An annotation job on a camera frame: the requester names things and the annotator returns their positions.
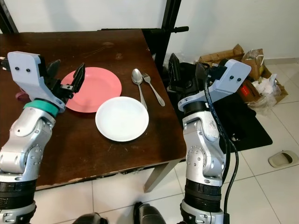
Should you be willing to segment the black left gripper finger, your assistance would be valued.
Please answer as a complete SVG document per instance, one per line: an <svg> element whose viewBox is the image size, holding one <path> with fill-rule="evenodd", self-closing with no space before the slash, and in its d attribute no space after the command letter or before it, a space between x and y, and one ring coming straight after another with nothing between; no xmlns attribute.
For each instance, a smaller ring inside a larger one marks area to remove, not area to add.
<svg viewBox="0 0 299 224"><path fill-rule="evenodd" d="M85 64L82 63L73 74L72 91L79 92L85 78Z"/></svg>
<svg viewBox="0 0 299 224"><path fill-rule="evenodd" d="M58 72L58 68L60 66L61 60L53 61L47 66L47 81L51 81L55 78Z"/></svg>

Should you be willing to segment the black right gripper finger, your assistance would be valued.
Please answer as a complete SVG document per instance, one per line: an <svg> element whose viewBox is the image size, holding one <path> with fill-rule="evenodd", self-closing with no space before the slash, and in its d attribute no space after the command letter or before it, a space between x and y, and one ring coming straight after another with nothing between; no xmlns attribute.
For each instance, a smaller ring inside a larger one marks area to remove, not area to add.
<svg viewBox="0 0 299 224"><path fill-rule="evenodd" d="M175 53L171 53L167 71L170 81L181 81L181 62Z"/></svg>
<svg viewBox="0 0 299 224"><path fill-rule="evenodd" d="M195 71L194 71L194 81L197 87L203 87L205 85L205 79L207 77L206 74L206 66L203 63L195 62Z"/></svg>

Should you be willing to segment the pink plate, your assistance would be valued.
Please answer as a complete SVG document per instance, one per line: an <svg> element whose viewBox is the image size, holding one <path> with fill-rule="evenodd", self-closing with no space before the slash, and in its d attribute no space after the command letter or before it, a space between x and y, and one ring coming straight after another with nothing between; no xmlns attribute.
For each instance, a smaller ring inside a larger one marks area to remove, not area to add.
<svg viewBox="0 0 299 224"><path fill-rule="evenodd" d="M121 91L121 81L114 73L104 68L87 67L82 87L68 100L66 107L76 112L96 112L102 103L120 96Z"/></svg>

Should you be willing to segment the open brown cardboard box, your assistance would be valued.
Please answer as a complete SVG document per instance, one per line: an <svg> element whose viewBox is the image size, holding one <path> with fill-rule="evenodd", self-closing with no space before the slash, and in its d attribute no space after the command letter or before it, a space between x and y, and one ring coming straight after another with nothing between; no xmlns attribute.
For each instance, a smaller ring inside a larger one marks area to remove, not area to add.
<svg viewBox="0 0 299 224"><path fill-rule="evenodd" d="M199 62L212 65L212 64L219 64L220 61L224 59L235 59L239 61L244 55L245 55L245 51L242 49L242 47L239 44L237 44L231 50L225 50L225 51L220 51L220 52L205 54L203 56L200 56Z"/></svg>

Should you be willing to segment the metal fork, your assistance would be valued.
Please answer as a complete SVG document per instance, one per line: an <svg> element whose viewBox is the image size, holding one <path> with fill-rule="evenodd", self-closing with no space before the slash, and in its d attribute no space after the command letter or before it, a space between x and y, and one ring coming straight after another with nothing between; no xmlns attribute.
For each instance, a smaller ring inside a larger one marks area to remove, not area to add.
<svg viewBox="0 0 299 224"><path fill-rule="evenodd" d="M163 107L166 106L166 102L163 100L162 96L160 96L160 94L158 94L158 92L156 91L156 89L154 88L154 86L151 83L151 77L147 74L147 73L143 73L143 80L148 83L150 85L150 87L152 88L152 91L154 92L159 104Z"/></svg>

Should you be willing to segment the metal spoon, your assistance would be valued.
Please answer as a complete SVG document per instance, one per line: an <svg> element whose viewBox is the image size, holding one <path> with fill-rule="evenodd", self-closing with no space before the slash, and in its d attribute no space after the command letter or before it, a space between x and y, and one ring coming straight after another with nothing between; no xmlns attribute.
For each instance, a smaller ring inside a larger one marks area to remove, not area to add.
<svg viewBox="0 0 299 224"><path fill-rule="evenodd" d="M141 89L141 83L143 82L143 77L139 69L133 69L132 72L132 81L135 83L139 89L139 94L140 94L140 102L141 104L147 109L147 104L145 102L144 96L143 96L143 91Z"/></svg>

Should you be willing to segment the purple cup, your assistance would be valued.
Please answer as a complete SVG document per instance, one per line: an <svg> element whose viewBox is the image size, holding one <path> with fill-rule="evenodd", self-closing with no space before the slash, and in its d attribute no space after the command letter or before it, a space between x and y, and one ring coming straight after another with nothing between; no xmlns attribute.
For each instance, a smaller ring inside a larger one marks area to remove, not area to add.
<svg viewBox="0 0 299 224"><path fill-rule="evenodd" d="M15 98L21 102L30 102L28 94L24 91L17 92L17 94L15 94Z"/></svg>

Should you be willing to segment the white plate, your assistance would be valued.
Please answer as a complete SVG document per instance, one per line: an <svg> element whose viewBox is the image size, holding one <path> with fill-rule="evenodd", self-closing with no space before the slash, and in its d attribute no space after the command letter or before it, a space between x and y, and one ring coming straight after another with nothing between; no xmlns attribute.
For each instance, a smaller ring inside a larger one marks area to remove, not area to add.
<svg viewBox="0 0 299 224"><path fill-rule="evenodd" d="M95 115L96 127L102 136L117 142L140 137L149 122L148 111L134 98L115 97L100 105Z"/></svg>

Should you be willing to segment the clear plastic bag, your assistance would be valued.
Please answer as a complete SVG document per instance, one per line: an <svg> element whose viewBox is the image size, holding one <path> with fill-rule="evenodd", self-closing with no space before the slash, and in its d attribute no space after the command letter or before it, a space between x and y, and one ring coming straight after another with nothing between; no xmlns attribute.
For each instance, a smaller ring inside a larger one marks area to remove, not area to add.
<svg viewBox="0 0 299 224"><path fill-rule="evenodd" d="M275 103L288 96L277 75L269 71L263 62L263 50L253 49L245 53L242 62L251 67L237 93L245 103L266 102L273 98Z"/></svg>

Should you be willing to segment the brown wooden table leg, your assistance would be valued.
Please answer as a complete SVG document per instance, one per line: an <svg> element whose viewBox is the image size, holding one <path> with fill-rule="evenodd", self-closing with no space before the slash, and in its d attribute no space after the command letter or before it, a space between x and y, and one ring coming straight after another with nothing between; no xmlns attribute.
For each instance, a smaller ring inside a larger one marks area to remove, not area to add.
<svg viewBox="0 0 299 224"><path fill-rule="evenodd" d="M169 162L164 162L158 164L154 167L154 170L148 177L145 185L143 187L145 193L151 192L169 173L170 171L182 161L181 159L171 160Z"/></svg>

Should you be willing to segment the beige slipper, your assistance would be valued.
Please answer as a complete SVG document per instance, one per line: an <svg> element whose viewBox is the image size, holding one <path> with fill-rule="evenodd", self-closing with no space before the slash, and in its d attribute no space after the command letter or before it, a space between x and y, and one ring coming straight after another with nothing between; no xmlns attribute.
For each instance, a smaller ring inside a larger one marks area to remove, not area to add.
<svg viewBox="0 0 299 224"><path fill-rule="evenodd" d="M270 156L268 162L273 168L291 166L299 162L299 155L294 151L281 151Z"/></svg>

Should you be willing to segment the robot left leg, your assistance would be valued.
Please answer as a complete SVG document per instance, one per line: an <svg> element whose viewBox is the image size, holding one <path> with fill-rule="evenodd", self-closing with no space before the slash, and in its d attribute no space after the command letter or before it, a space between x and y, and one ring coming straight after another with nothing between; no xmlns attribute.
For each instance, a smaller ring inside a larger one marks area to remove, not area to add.
<svg viewBox="0 0 299 224"><path fill-rule="evenodd" d="M108 221L98 213L88 213L79 216L72 224L108 224Z"/></svg>

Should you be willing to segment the robot leg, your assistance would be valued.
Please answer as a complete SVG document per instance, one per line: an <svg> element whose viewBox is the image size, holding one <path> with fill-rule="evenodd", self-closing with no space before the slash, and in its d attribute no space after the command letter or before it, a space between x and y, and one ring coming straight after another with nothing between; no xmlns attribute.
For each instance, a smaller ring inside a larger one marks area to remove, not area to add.
<svg viewBox="0 0 299 224"><path fill-rule="evenodd" d="M108 221L98 213L88 213L79 216L72 224L108 224Z"/></svg>
<svg viewBox="0 0 299 224"><path fill-rule="evenodd" d="M135 203L133 207L133 223L166 224L164 218L156 207L149 205L149 203L142 203L141 201Z"/></svg>

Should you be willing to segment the robot right leg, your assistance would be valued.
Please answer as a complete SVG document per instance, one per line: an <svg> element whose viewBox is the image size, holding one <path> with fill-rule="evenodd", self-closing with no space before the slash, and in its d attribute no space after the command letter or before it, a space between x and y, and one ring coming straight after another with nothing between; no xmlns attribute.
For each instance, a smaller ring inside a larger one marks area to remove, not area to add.
<svg viewBox="0 0 299 224"><path fill-rule="evenodd" d="M141 201L135 203L133 207L133 223L166 224L164 218L156 207L149 205L149 203L142 203Z"/></svg>

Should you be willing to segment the black metal stand post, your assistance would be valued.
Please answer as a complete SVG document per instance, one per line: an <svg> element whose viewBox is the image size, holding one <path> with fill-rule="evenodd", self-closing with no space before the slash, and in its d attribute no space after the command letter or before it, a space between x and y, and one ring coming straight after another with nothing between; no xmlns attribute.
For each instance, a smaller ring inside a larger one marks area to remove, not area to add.
<svg viewBox="0 0 299 224"><path fill-rule="evenodd" d="M166 57L167 46L172 33L186 32L188 26L176 27L178 11L182 0L167 0L161 28L142 28L145 42L148 49L154 56L156 68L159 73L163 73L163 62Z"/></svg>
<svg viewBox="0 0 299 224"><path fill-rule="evenodd" d="M4 0L0 0L0 29L3 34L16 34L19 32Z"/></svg>

